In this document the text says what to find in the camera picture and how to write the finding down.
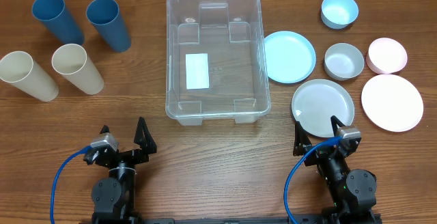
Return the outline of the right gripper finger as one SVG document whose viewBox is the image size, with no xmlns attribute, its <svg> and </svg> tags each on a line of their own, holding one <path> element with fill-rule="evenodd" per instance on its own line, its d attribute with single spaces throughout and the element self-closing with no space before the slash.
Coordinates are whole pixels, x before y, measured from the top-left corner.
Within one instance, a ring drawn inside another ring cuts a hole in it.
<svg viewBox="0 0 437 224">
<path fill-rule="evenodd" d="M 301 126 L 300 122 L 295 124 L 294 156 L 303 156 L 312 148 L 312 144 Z"/>
<path fill-rule="evenodd" d="M 335 115 L 330 117 L 331 126 L 333 129 L 334 136 L 337 136 L 337 132 L 340 128 L 343 128 L 345 124 L 341 122 Z"/>
</svg>

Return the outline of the grey plate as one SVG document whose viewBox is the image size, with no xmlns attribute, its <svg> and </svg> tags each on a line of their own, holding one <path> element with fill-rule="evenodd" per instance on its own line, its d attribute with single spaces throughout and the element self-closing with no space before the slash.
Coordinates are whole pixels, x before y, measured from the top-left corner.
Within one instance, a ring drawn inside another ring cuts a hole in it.
<svg viewBox="0 0 437 224">
<path fill-rule="evenodd" d="M 354 103 L 349 93 L 336 82 L 326 79 L 310 80 L 298 87 L 291 101 L 291 111 L 302 128 L 316 137 L 334 135 L 332 116 L 346 126 L 354 120 Z"/>
</svg>

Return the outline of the pink plate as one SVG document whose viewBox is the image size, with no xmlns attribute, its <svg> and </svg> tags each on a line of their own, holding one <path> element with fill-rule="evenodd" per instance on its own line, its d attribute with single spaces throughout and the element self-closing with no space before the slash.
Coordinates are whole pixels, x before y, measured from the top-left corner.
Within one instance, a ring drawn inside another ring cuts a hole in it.
<svg viewBox="0 0 437 224">
<path fill-rule="evenodd" d="M 366 116 L 391 132 L 406 132 L 423 117 L 424 104 L 418 89 L 395 74 L 379 74 L 369 79 L 361 93 Z"/>
</svg>

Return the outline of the grey bowl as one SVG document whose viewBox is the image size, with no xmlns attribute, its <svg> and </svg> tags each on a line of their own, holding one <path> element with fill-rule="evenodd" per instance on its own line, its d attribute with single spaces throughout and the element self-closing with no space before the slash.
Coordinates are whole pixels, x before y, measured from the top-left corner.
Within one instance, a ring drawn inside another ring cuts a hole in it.
<svg viewBox="0 0 437 224">
<path fill-rule="evenodd" d="M 365 67 L 363 54 L 353 45 L 337 43 L 328 48 L 324 56 L 324 69 L 338 81 L 357 77 Z"/>
</svg>

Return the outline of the light blue plate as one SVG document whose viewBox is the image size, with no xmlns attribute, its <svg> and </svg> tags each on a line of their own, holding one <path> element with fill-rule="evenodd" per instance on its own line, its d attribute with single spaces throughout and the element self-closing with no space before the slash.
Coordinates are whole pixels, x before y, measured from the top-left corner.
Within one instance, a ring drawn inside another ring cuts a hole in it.
<svg viewBox="0 0 437 224">
<path fill-rule="evenodd" d="M 268 77 L 284 84 L 306 79 L 317 61 L 313 45 L 293 31 L 277 31 L 264 40 Z"/>
</svg>

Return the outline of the pink bowl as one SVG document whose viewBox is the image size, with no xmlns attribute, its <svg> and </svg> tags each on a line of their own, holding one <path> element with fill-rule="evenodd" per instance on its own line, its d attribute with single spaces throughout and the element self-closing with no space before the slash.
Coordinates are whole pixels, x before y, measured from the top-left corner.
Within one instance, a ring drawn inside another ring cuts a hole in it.
<svg viewBox="0 0 437 224">
<path fill-rule="evenodd" d="M 378 38 L 369 45 L 366 63 L 377 74 L 399 72 L 407 62 L 408 54 L 397 40 Z"/>
</svg>

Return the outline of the light blue bowl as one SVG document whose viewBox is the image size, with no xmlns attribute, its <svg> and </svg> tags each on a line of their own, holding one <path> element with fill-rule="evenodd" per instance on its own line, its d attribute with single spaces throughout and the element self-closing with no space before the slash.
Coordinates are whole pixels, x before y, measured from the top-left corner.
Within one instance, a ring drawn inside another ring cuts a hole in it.
<svg viewBox="0 0 437 224">
<path fill-rule="evenodd" d="M 353 23 L 359 15 L 355 0 L 323 0 L 322 22 L 331 29 L 343 29 Z"/>
</svg>

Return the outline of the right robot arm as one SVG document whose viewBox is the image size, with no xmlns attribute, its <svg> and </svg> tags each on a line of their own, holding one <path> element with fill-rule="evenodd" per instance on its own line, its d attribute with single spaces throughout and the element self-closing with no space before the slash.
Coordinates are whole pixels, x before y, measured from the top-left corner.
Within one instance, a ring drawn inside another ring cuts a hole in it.
<svg viewBox="0 0 437 224">
<path fill-rule="evenodd" d="M 293 155 L 301 159 L 291 170 L 284 187 L 288 222 L 381 223 L 381 216 L 371 209 L 376 205 L 376 176 L 364 169 L 351 170 L 346 163 L 346 157 L 354 153 L 361 142 L 361 132 L 355 126 L 346 126 L 336 116 L 330 120 L 334 136 L 317 145 L 311 143 L 300 122 L 296 122 Z M 293 216 L 288 206 L 290 181 L 302 164 L 317 167 L 333 199 L 334 206 L 323 209 L 321 214 Z"/>
</svg>

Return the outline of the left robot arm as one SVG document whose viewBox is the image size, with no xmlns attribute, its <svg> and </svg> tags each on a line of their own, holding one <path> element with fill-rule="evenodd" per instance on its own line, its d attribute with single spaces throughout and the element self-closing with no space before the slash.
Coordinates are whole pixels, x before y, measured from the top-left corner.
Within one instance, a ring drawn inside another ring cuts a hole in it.
<svg viewBox="0 0 437 224">
<path fill-rule="evenodd" d="M 109 176 L 94 184 L 91 198 L 94 203 L 92 223 L 142 223 L 143 218 L 135 210 L 135 166 L 149 161 L 149 155 L 157 152 L 145 119 L 139 118 L 134 143 L 139 148 L 119 151 L 119 143 L 103 126 L 99 137 L 94 139 L 83 160 L 108 169 Z"/>
</svg>

